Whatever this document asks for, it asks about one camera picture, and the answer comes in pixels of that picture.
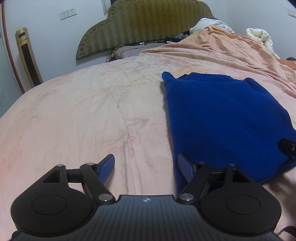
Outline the pink floral bedspread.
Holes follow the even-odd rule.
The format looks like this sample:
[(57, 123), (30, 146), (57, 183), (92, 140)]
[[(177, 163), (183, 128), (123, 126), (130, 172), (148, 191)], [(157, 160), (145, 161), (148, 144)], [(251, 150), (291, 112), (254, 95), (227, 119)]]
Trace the pink floral bedspread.
[(256, 80), (295, 120), (295, 62), (214, 26), (137, 56), (60, 76), (22, 95), (1, 117), (1, 240), (15, 231), (13, 201), (57, 164), (115, 156), (115, 195), (176, 193), (162, 73)]

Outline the white wall switch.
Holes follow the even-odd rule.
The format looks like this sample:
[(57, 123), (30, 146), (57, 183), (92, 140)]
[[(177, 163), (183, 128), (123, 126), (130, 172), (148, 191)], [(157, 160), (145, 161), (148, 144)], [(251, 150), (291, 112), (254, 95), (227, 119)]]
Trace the white wall switch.
[(287, 14), (291, 17), (296, 18), (296, 11), (292, 9), (287, 9)]

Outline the olive striped headboard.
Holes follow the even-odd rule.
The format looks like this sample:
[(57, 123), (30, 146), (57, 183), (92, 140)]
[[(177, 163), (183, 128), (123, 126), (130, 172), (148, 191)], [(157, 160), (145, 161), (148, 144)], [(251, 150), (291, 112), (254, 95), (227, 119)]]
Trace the olive striped headboard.
[(76, 60), (120, 45), (172, 38), (202, 18), (214, 18), (203, 1), (116, 1), (107, 18), (83, 35)]

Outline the dark clothes near pillow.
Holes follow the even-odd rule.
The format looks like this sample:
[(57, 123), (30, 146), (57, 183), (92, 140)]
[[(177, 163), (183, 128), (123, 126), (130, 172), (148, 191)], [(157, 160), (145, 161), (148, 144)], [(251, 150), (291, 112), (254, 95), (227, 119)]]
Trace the dark clothes near pillow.
[(180, 42), (180, 41), (184, 40), (185, 38), (189, 37), (189, 35), (190, 35), (189, 31), (181, 32), (180, 34), (178, 34), (175, 37), (167, 37), (164, 40), (164, 42), (166, 44), (168, 44), (168, 43), (177, 43), (177, 42)]

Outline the gold tower air conditioner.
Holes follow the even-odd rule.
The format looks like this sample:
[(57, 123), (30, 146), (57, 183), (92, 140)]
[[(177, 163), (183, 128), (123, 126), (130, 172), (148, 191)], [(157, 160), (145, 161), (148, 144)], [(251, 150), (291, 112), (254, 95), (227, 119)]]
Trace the gold tower air conditioner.
[(23, 64), (23, 68), (25, 70), (26, 76), (29, 80), (30, 86), (32, 88), (43, 83), (43, 79), (41, 77), (32, 45), (30, 42), (28, 29), (21, 28), (16, 31), (16, 44), (18, 47), (18, 51), (20, 54), (20, 58)]

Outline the white double wall socket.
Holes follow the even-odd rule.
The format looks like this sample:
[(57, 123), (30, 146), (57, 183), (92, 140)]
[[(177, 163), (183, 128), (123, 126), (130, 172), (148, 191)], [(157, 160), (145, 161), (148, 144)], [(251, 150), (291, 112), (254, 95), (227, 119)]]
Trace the white double wall socket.
[(71, 16), (75, 16), (75, 15), (77, 15), (75, 8), (71, 8), (71, 9), (68, 9), (68, 10), (65, 10), (65, 11), (62, 11), (59, 13), (60, 20), (64, 20), (66, 18), (69, 18)]

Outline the white crumpled quilt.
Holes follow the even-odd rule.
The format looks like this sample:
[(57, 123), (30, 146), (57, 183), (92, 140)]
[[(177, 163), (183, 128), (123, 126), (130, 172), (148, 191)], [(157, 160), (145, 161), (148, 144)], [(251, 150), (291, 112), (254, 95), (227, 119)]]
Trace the white crumpled quilt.
[(205, 29), (206, 27), (210, 25), (215, 25), (216, 27), (222, 28), (230, 33), (234, 33), (234, 30), (232, 30), (226, 23), (217, 20), (217, 19), (209, 19), (209, 18), (201, 18), (194, 27), (190, 29), (190, 35)]

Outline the dark patterned cloth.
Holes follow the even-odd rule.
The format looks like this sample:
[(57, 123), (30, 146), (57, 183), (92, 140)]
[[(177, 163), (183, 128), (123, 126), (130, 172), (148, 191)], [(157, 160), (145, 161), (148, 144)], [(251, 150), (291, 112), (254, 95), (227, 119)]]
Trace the dark patterned cloth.
[(296, 61), (296, 58), (294, 58), (294, 57), (288, 57), (286, 60), (288, 60), (288, 61)]

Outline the cream crumpled blanket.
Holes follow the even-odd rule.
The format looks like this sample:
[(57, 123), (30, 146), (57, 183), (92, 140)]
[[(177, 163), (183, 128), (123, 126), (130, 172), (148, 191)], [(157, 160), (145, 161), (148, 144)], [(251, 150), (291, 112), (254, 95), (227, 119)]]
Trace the cream crumpled blanket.
[(254, 28), (247, 28), (246, 29), (247, 36), (260, 42), (264, 45), (268, 51), (274, 56), (274, 58), (279, 59), (280, 57), (274, 52), (273, 50), (273, 41), (269, 33), (264, 29), (254, 29)]

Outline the blue beaded sweater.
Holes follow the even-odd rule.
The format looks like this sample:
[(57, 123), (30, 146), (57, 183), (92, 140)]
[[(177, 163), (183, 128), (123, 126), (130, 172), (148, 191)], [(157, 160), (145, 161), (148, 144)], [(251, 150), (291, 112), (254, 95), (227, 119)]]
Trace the blue beaded sweater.
[(251, 78), (190, 73), (162, 74), (174, 157), (223, 169), (237, 165), (258, 183), (295, 167), (295, 158), (278, 148), (295, 140), (288, 112)]

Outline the dark window white frame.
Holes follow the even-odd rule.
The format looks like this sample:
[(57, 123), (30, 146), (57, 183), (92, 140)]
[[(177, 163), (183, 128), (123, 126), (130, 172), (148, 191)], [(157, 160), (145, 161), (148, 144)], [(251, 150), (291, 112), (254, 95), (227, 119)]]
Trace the dark window white frame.
[(107, 15), (111, 6), (116, 2), (116, 0), (101, 0), (102, 7), (103, 7), (103, 13), (104, 15)]

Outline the brown patterned pillow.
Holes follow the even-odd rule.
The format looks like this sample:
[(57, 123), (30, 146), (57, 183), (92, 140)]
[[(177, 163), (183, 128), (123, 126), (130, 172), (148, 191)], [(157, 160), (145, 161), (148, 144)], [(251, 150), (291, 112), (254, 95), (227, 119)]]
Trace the brown patterned pillow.
[(141, 51), (160, 47), (164, 44), (164, 42), (141, 42), (131, 45), (120, 45), (118, 47), (115, 47), (111, 52), (108, 53), (106, 57), (106, 62), (133, 57), (139, 54)]

